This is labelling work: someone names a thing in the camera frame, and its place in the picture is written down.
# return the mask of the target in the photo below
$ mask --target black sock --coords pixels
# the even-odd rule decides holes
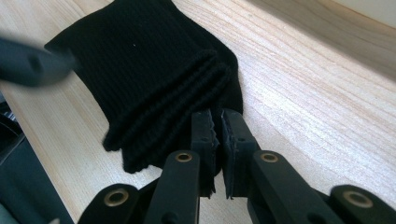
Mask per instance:
[[[79,60],[76,73],[109,122],[104,147],[122,148],[130,173],[177,149],[172,146],[191,113],[219,107],[230,79],[237,82],[230,51],[162,3],[117,0],[46,45],[70,49]]]

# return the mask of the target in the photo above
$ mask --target black fabric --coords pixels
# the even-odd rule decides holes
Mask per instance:
[[[236,57],[171,1],[116,0],[46,49],[77,57],[76,73],[109,122],[104,147],[122,149],[129,173],[176,150],[192,112],[210,107],[218,120],[223,107],[242,113]]]

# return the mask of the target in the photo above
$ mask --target wood grain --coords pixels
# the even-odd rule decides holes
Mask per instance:
[[[42,46],[110,1],[0,3],[0,34]],[[327,0],[174,1],[238,57],[249,128],[315,189],[353,184],[396,207],[396,30]],[[35,153],[77,221],[113,183],[138,188],[160,174],[127,175],[101,141],[107,121],[75,75],[32,90],[3,83]],[[249,223],[246,201],[218,193],[202,223]]]

